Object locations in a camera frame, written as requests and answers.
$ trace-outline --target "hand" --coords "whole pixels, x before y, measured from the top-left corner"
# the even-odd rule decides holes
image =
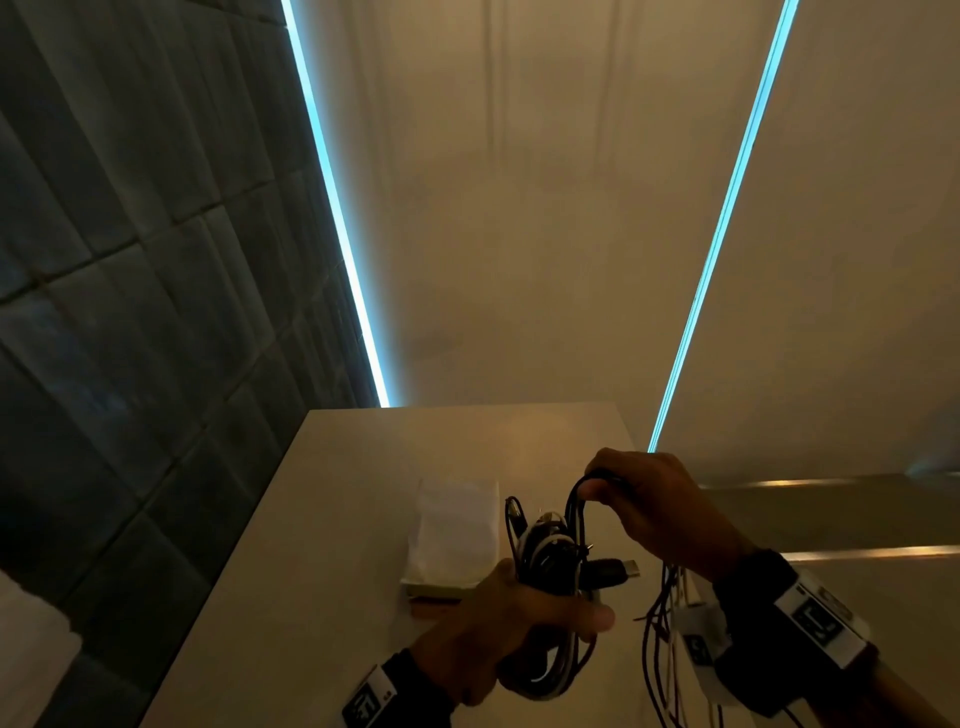
[[[606,632],[613,620],[610,607],[520,584],[513,560],[504,559],[410,652],[454,703],[479,705],[496,685],[496,664],[520,649],[531,628],[550,625],[588,636]]]
[[[710,582],[733,571],[756,546],[718,511],[683,463],[666,452],[620,452],[604,448],[586,472],[605,468],[629,488],[588,480],[580,497],[609,505],[634,541],[668,564],[696,571]]]

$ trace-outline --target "right hand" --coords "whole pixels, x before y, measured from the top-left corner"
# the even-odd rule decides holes
[[[715,582],[756,550],[714,507],[676,456],[604,448],[586,473],[598,468],[619,475],[629,487],[592,479],[580,486],[580,497],[610,506],[627,535],[668,564]]]

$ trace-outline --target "forearm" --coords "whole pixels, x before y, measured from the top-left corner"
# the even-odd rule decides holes
[[[877,663],[863,690],[829,703],[808,700],[825,728],[951,728],[950,723],[883,663]]]

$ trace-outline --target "white table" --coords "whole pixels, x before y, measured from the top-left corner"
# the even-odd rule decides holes
[[[419,480],[496,478],[528,514],[562,510],[602,447],[633,448],[609,403],[311,412],[143,728],[331,725],[370,666],[427,626],[410,618],[399,587]],[[458,710],[454,725],[655,724],[642,625],[632,619],[659,590],[660,562],[602,506],[588,507],[587,534],[594,556],[633,558],[641,569],[605,593],[618,622],[588,667],[553,702],[497,687],[481,707]]]

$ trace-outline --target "white panel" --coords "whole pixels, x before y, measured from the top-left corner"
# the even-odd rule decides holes
[[[646,442],[780,3],[302,4],[391,400]]]
[[[959,36],[801,2],[660,439],[702,480],[957,463]]]

